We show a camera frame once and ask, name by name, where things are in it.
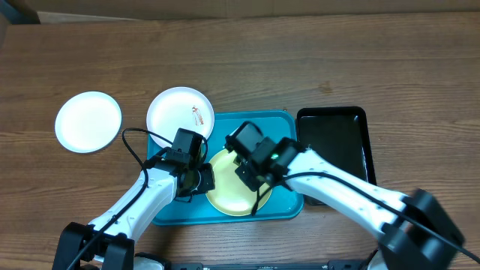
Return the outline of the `yellow plate with sauce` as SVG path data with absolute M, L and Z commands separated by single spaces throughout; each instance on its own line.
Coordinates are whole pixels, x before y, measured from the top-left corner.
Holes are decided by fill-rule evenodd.
M 206 196 L 219 212 L 241 217 L 251 214 L 257 195 L 261 195 L 269 186 L 263 184 L 259 192 L 251 191 L 235 173 L 238 168 L 234 164 L 235 158 L 234 151 L 223 149 L 209 161 L 214 173 L 214 189 L 208 191 Z

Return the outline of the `white plate with sauce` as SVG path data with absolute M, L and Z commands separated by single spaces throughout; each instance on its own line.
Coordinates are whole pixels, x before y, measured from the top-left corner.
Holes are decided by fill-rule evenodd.
M 121 125 L 122 111 L 115 99 L 100 91 L 86 91 L 63 104 L 54 130 L 64 148 L 86 154 L 107 147 Z

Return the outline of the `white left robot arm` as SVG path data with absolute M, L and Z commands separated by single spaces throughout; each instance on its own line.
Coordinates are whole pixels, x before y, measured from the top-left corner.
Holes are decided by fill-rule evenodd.
M 97 260 L 102 269 L 170 269 L 165 259 L 136 253 L 135 244 L 157 213 L 174 199 L 204 194 L 213 187 L 209 163 L 189 168 L 159 160 L 151 168 L 142 166 L 133 186 L 108 211 L 87 225 L 72 222 L 64 228 L 52 267 L 95 269 L 81 262 Z

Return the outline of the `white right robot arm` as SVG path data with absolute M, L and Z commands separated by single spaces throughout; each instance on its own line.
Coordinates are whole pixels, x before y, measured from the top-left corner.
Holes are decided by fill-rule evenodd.
M 366 229 L 378 248 L 363 269 L 447 269 L 464 237 L 436 198 L 387 190 L 344 172 L 299 142 L 252 135 L 226 137 L 238 175 L 251 188 L 266 183 L 313 197 Z

